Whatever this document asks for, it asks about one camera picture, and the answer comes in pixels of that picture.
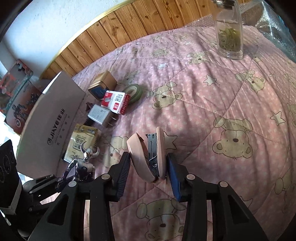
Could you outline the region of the white power adapter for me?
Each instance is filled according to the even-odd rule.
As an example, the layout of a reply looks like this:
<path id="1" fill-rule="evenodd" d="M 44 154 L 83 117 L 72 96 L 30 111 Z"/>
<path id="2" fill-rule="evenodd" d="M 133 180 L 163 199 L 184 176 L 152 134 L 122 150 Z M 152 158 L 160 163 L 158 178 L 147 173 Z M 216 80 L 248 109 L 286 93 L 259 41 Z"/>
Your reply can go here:
<path id="1" fill-rule="evenodd" d="M 112 111 L 97 104 L 93 105 L 87 116 L 105 128 L 113 126 L 112 123 L 118 120 Z"/>

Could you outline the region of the silver horned robot figurine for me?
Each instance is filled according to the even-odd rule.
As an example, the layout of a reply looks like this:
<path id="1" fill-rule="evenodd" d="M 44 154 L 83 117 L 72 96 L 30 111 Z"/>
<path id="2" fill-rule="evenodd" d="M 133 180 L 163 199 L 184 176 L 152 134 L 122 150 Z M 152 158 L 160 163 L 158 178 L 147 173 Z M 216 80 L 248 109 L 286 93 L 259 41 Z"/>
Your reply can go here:
<path id="1" fill-rule="evenodd" d="M 77 182 L 91 182 L 95 177 L 95 166 L 90 162 L 92 158 L 96 158 L 100 149 L 97 147 L 96 151 L 93 150 L 93 147 L 90 146 L 88 148 L 85 147 L 86 141 L 84 141 L 80 149 L 83 153 L 83 158 L 74 158 L 71 163 L 68 165 L 66 170 L 63 173 L 61 178 L 62 181 L 66 181 L 68 174 L 75 167 L 75 174 L 73 177 L 73 181 Z"/>

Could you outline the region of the glass tea bottle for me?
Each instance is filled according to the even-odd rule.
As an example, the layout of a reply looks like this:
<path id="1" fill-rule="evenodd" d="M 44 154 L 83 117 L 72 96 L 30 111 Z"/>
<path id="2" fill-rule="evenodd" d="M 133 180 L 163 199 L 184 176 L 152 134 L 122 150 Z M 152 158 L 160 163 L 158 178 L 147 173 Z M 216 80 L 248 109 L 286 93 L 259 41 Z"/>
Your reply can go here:
<path id="1" fill-rule="evenodd" d="M 243 31 L 238 1 L 212 1 L 211 11 L 216 29 L 218 53 L 228 59 L 242 59 Z"/>

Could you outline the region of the pink stapler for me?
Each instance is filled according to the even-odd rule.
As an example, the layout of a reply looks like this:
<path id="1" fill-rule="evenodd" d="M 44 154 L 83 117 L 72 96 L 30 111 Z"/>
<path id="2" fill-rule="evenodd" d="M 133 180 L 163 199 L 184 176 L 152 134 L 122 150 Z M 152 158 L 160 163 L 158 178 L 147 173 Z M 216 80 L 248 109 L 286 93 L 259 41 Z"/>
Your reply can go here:
<path id="1" fill-rule="evenodd" d="M 161 127 L 144 137 L 134 133 L 127 140 L 133 166 L 140 178 L 147 183 L 156 183 L 166 178 L 165 135 Z"/>

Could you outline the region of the gold tin box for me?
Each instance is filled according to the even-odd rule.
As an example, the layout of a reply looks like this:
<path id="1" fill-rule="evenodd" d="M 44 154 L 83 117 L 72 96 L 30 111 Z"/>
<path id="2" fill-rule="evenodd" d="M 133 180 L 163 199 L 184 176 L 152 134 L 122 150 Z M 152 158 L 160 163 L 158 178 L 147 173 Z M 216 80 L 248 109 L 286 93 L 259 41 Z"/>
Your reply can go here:
<path id="1" fill-rule="evenodd" d="M 117 85 L 116 79 L 109 71 L 105 71 L 97 75 L 91 82 L 88 91 L 97 100 L 104 97 L 107 90 L 114 90 Z"/>

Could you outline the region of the green tape roll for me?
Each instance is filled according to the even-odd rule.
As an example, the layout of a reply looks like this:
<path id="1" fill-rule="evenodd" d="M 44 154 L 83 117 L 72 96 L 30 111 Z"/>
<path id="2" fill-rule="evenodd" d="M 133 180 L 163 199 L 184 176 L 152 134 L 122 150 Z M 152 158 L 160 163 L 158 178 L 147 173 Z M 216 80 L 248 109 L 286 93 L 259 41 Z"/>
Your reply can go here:
<path id="1" fill-rule="evenodd" d="M 130 96 L 128 104 L 131 105 L 131 104 L 137 102 L 138 100 L 140 100 L 140 98 L 141 98 L 141 96 L 143 94 L 143 89 L 138 84 L 131 84 L 131 85 L 128 85 L 123 90 L 123 92 Z"/>

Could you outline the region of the bubble wrap sheet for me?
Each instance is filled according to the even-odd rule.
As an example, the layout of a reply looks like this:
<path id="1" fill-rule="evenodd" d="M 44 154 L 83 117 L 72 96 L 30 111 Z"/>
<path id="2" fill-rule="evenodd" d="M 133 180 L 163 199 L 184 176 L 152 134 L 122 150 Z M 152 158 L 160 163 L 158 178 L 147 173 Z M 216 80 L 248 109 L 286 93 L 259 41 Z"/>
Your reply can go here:
<path id="1" fill-rule="evenodd" d="M 189 27 L 212 27 L 219 20 L 230 20 L 237 17 L 240 26 L 253 26 L 269 39 L 278 49 L 286 54 L 289 60 L 295 62 L 295 41 L 284 21 L 272 10 L 265 1 L 251 1 L 239 5 L 238 1 L 211 1 L 213 13 L 210 16 L 202 17 L 193 21 Z"/>

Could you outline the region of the colourful toy box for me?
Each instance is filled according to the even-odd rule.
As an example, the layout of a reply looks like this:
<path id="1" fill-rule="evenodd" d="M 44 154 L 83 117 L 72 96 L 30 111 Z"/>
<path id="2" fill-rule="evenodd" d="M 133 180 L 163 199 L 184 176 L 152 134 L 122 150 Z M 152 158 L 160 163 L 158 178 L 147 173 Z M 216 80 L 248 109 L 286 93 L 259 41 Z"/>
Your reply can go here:
<path id="1" fill-rule="evenodd" d="M 42 92 L 32 84 L 33 71 L 17 60 L 1 79 L 1 113 L 4 122 L 20 135 Z"/>

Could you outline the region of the pink bear quilt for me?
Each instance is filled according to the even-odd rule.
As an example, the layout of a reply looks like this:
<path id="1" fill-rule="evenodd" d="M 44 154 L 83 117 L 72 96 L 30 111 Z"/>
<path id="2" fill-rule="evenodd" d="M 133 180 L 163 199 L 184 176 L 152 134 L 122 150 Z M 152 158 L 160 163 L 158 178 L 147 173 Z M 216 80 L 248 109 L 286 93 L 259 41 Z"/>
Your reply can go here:
<path id="1" fill-rule="evenodd" d="M 228 182 L 269 240 L 295 216 L 295 63 L 255 27 L 241 60 L 217 53 L 213 27 L 185 27 L 130 42 L 73 80 L 87 90 L 108 71 L 117 91 L 143 93 L 102 129 L 96 175 L 127 151 L 134 133 L 165 132 L 166 151 L 210 183 Z"/>

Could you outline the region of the red white staples box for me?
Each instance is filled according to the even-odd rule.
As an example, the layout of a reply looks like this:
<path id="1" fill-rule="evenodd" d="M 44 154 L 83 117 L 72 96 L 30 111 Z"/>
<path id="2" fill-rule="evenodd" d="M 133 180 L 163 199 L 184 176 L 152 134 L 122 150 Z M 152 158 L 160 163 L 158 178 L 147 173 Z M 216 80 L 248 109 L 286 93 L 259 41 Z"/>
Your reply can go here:
<path id="1" fill-rule="evenodd" d="M 125 92 L 107 90 L 101 102 L 101 106 L 107 108 L 115 114 L 124 115 L 129 101 L 129 94 Z"/>

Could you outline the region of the yellow paper packet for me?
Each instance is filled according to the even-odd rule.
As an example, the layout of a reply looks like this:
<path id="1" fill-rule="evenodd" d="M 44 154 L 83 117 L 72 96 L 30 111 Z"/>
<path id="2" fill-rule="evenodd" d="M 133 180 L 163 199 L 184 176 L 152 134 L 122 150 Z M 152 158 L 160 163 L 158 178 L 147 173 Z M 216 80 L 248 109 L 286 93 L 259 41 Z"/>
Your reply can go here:
<path id="1" fill-rule="evenodd" d="M 74 158 L 83 159 L 81 145 L 84 142 L 85 149 L 92 147 L 93 151 L 96 152 L 100 136 L 101 131 L 98 128 L 76 124 L 68 143 L 64 161 L 70 163 Z"/>

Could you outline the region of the white cardboard box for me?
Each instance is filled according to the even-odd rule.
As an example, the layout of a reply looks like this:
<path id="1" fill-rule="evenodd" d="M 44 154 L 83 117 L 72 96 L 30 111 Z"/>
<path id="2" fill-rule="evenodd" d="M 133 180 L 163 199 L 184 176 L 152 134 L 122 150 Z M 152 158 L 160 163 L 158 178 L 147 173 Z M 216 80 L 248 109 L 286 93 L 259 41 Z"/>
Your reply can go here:
<path id="1" fill-rule="evenodd" d="M 30 178 L 55 174 L 62 150 L 85 92 L 59 72 L 34 105 L 21 134 L 16 169 Z"/>

